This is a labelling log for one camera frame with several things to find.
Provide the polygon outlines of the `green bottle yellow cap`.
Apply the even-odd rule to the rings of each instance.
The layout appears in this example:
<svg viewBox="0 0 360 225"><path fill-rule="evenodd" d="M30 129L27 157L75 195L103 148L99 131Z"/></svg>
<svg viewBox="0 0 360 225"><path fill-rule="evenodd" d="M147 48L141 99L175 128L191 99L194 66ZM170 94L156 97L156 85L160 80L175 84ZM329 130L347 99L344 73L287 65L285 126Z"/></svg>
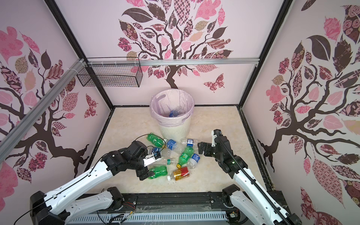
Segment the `green bottle yellow cap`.
<svg viewBox="0 0 360 225"><path fill-rule="evenodd" d="M185 150L183 151L183 153L179 156L178 159L178 163L176 165L176 167L178 169L182 168L183 166L185 166L188 162L188 160L191 158L191 156L194 154L194 148L187 146L185 148Z"/></svg>

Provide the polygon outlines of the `green bottle front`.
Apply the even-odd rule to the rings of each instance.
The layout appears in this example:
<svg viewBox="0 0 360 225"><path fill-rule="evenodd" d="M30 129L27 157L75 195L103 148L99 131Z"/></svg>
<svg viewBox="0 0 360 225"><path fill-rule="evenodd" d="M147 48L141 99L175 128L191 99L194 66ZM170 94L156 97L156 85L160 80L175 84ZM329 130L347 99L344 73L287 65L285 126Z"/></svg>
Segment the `green bottle front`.
<svg viewBox="0 0 360 225"><path fill-rule="evenodd" d="M149 179L156 179L159 177L168 176L167 166L161 165L161 166L155 166L150 168L151 172L154 172L152 176L149 177Z"/></svg>

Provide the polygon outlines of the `clear bottle blue cap label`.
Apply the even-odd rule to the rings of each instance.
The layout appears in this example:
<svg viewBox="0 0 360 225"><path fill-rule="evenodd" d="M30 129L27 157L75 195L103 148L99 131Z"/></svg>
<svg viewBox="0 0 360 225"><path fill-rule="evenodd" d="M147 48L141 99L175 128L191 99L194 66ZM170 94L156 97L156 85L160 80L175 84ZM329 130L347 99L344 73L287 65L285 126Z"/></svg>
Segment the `clear bottle blue cap label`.
<svg viewBox="0 0 360 225"><path fill-rule="evenodd" d="M183 138L181 139L181 144L184 147L192 147L194 150L198 149L198 144L200 143L200 141L198 139L193 139L193 138Z"/></svg>

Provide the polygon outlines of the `clear bottle blue chinese label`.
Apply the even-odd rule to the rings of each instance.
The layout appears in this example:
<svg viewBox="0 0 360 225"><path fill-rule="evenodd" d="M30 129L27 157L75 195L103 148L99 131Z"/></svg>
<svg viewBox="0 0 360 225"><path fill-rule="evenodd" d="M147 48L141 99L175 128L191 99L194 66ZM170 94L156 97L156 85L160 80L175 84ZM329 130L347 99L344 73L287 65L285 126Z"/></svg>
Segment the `clear bottle blue chinese label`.
<svg viewBox="0 0 360 225"><path fill-rule="evenodd" d="M168 148L158 148L154 147L151 150L151 154L153 154L155 157L162 157L162 158L169 158L171 156L171 150Z"/></svg>

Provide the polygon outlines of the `large clear bottle blue label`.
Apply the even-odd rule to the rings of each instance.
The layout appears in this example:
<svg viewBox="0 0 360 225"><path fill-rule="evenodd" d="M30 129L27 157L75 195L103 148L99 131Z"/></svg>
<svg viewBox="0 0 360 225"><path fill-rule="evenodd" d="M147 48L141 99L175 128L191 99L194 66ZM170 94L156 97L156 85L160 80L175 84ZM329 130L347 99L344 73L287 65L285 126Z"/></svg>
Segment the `large clear bottle blue label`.
<svg viewBox="0 0 360 225"><path fill-rule="evenodd" d="M171 110L168 117L170 117L170 118L179 117L179 116L184 115L185 113L186 113L186 110L183 107L179 106L179 107Z"/></svg>

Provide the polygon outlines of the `small bottle blue label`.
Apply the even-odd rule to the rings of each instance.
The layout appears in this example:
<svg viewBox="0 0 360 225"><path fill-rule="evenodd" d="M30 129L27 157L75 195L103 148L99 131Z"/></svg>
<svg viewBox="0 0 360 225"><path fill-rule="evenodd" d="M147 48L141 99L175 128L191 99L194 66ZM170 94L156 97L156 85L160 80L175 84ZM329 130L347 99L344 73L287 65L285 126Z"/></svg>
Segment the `small bottle blue label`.
<svg viewBox="0 0 360 225"><path fill-rule="evenodd" d="M188 160L187 167L190 169L194 169L198 165L199 160L200 160L200 156L198 154L194 153L191 156L191 158Z"/></svg>

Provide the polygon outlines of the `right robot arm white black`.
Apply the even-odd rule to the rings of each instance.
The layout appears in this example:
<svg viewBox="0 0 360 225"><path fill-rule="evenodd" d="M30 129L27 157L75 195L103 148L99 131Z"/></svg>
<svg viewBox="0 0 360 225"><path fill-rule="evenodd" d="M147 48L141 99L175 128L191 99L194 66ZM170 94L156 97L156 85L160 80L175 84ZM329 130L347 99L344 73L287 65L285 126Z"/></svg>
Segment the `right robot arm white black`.
<svg viewBox="0 0 360 225"><path fill-rule="evenodd" d="M220 168L239 186L223 189L227 207L240 210L254 225L301 225L296 214L290 214L260 185L246 162L233 153L226 136L212 135L212 142L197 144L199 153L213 157Z"/></svg>

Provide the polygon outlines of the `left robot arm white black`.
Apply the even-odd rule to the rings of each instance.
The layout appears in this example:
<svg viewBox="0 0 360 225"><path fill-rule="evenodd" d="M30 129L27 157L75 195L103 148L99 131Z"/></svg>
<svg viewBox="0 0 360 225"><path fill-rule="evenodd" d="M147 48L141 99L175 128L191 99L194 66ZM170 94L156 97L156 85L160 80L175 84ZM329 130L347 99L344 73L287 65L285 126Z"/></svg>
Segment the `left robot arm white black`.
<svg viewBox="0 0 360 225"><path fill-rule="evenodd" d="M116 187L82 198L98 184L120 172L134 170L143 181L154 175L148 166L160 159L160 154L148 154L147 147L133 141L127 148L106 153L100 160L78 177L57 189L38 191L30 197L30 217L35 225L65 225L76 218L99 210L119 210L125 203Z"/></svg>

